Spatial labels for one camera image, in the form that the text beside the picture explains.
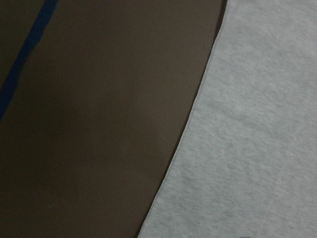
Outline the grey t-shirt with cartoon print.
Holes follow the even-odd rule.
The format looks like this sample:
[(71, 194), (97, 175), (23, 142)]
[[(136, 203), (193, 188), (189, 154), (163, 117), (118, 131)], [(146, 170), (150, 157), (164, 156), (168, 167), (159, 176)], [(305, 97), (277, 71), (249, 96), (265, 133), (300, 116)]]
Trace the grey t-shirt with cartoon print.
[(229, 0), (141, 238), (317, 235), (317, 3)]

